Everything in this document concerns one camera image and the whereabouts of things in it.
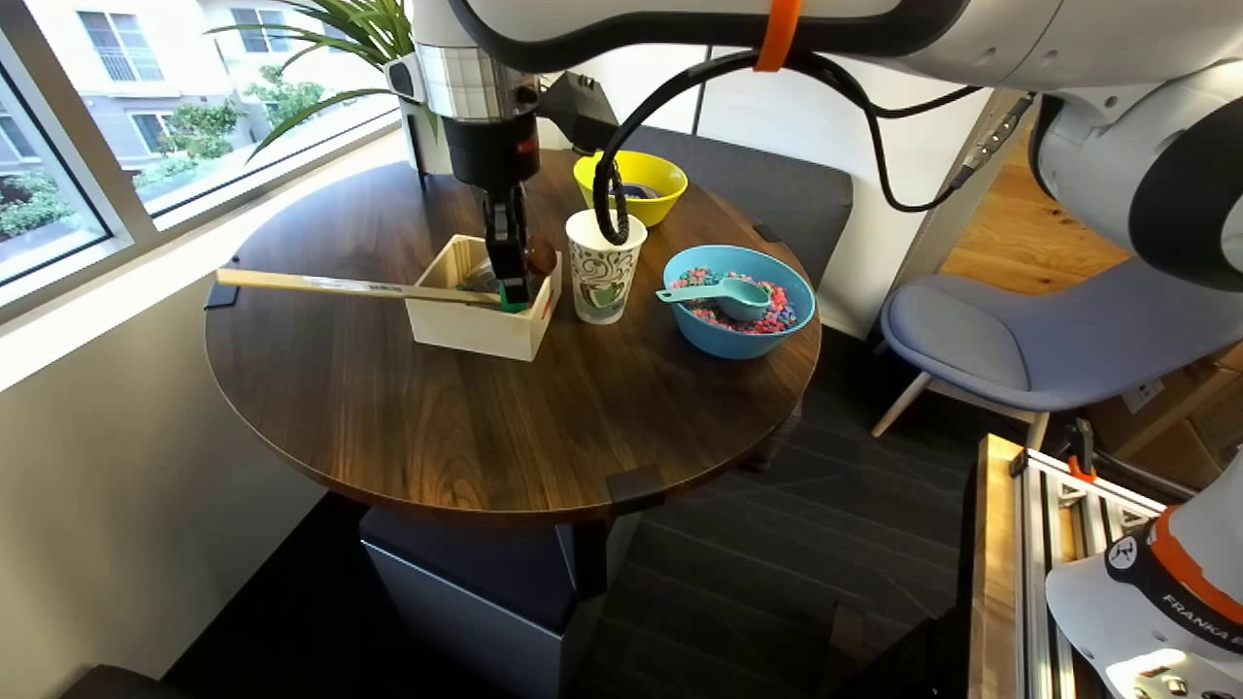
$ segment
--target blue bowl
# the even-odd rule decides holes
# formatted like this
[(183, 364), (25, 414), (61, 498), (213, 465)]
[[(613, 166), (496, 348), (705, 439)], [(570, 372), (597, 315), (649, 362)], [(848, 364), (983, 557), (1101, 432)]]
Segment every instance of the blue bowl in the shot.
[(711, 269), (715, 275), (721, 274), (742, 274), (767, 285), (784, 287), (789, 309), (798, 315), (798, 323), (780, 333), (745, 333), (745, 331), (732, 331), (732, 327), (711, 327), (705, 319), (695, 319), (683, 303), (673, 303), (673, 319), (677, 331), (711, 358), (721, 362), (750, 362), (750, 358), (767, 358), (774, 355), (784, 338), (799, 333), (812, 319), (815, 319), (815, 293), (812, 285), (791, 274), (784, 261), (767, 256), (758, 249), (738, 249), (738, 247), (695, 247), (677, 253), (666, 265), (666, 287), (681, 285), (693, 269)]

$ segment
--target yellow bowl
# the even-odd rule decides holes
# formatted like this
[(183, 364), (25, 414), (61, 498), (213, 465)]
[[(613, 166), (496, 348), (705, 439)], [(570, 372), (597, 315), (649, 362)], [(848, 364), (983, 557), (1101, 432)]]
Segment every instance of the yellow bowl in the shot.
[[(589, 201), (593, 162), (597, 162), (597, 151), (583, 155), (575, 162), (575, 183), (579, 183), (585, 208), (593, 208)], [(613, 166), (627, 188), (627, 210), (637, 221), (646, 221), (649, 231), (662, 227), (693, 188), (683, 166), (677, 166), (673, 161), (662, 161), (651, 151), (619, 151)]]

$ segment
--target white cup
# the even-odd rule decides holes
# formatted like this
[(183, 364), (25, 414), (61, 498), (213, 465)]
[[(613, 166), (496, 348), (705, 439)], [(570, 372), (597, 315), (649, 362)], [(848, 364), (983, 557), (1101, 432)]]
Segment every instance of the white cup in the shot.
[(593, 210), (579, 210), (566, 218), (575, 315), (589, 327), (613, 327), (627, 315), (632, 269), (649, 241), (649, 227), (632, 215), (627, 218), (627, 247), (607, 241)]

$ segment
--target round wooden table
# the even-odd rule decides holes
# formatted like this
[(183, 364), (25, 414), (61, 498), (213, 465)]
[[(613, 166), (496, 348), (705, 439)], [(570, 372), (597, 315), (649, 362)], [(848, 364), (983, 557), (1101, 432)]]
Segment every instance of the round wooden table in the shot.
[[(565, 247), (583, 210), (570, 155), (523, 183), (528, 239)], [(386, 162), (257, 231), (242, 269), (413, 285), (451, 234), (483, 234), (478, 196), (420, 188)], [(207, 358), (232, 414), (324, 485), (443, 516), (607, 520), (758, 456), (798, 414), (818, 323), (763, 362), (695, 355), (651, 298), (686, 247), (752, 247), (791, 269), (708, 192), (651, 231), (619, 327), (565, 294), (535, 362), (413, 342), (391, 298), (242, 293), (207, 315)]]

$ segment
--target dark carpet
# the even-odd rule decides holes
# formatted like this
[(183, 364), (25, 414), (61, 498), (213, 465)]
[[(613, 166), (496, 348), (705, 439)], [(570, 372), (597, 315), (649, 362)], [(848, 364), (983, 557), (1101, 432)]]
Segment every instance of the dark carpet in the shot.
[[(1020, 426), (926, 397), (874, 442), (908, 376), (826, 331), (776, 464), (646, 514), (566, 694), (957, 694), (975, 446)], [(324, 498), (162, 680), (191, 699), (496, 694), (403, 634), (363, 514)]]

